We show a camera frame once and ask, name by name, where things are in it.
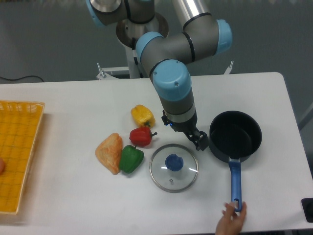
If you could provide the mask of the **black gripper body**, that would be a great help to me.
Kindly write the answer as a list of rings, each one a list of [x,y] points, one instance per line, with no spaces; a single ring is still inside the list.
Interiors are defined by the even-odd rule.
[[[201,136],[201,132],[196,127],[196,124],[197,124],[196,113],[194,113],[194,115],[187,121],[174,122],[173,120],[169,119],[169,115],[167,115],[165,111],[163,110],[162,121],[164,125],[170,125],[170,127],[175,132],[184,133],[184,135],[188,139],[198,139]]]

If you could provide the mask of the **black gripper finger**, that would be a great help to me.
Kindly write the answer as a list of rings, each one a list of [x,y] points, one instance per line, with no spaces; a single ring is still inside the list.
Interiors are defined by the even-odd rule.
[[[199,150],[204,151],[209,146],[208,135],[204,131],[200,131],[200,136],[198,139]]]
[[[200,150],[199,138],[197,136],[187,136],[188,139],[195,145],[197,150]]]

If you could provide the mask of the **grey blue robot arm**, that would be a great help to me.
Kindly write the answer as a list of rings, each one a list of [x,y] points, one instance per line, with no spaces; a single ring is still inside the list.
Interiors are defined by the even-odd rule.
[[[208,147],[205,132],[197,129],[197,113],[187,64],[220,54],[232,45],[225,20],[212,17],[202,0],[172,2],[182,26],[169,36],[166,19],[152,0],[89,0],[94,22],[116,24],[116,35],[129,51],[130,75],[147,75],[163,106],[162,121],[182,132],[197,150]]]

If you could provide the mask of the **person's hand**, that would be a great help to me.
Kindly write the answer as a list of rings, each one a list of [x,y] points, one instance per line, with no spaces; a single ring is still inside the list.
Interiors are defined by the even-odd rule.
[[[247,205],[242,203],[242,210],[236,214],[233,202],[224,204],[225,210],[222,211],[222,217],[217,223],[216,235],[238,235],[245,223]]]

